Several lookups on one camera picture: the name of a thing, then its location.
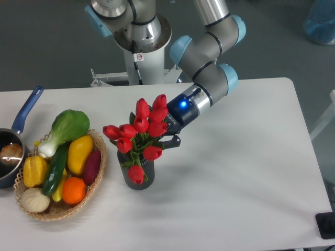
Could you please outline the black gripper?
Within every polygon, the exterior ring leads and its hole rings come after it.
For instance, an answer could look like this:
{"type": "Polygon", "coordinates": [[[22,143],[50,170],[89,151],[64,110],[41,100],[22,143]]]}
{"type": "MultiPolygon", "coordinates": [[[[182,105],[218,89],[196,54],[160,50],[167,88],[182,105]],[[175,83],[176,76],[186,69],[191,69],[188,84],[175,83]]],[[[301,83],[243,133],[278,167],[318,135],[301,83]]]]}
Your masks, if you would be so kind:
{"type": "Polygon", "coordinates": [[[199,116],[199,108],[193,97],[194,95],[180,94],[167,104],[167,131],[159,136],[159,142],[165,150],[179,147],[181,139],[178,134],[199,116]]]}

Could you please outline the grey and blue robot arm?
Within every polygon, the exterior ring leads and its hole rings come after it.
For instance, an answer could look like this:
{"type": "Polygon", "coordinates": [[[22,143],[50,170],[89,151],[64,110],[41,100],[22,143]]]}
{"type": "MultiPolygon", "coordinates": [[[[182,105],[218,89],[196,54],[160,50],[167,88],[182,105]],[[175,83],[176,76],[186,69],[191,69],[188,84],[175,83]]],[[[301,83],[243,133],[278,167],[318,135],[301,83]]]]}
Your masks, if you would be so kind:
{"type": "Polygon", "coordinates": [[[157,13],[155,1],[91,1],[85,13],[103,37],[113,36],[123,50],[130,85],[171,83],[185,73],[192,86],[171,100],[167,107],[165,148],[178,147],[180,131],[232,92],[238,84],[235,70],[217,65],[221,54],[236,46],[245,36],[243,20],[231,15],[225,1],[195,1],[206,28],[198,40],[189,36],[170,44],[171,26],[157,13]],[[164,68],[164,49],[170,45],[175,66],[164,68]]]}

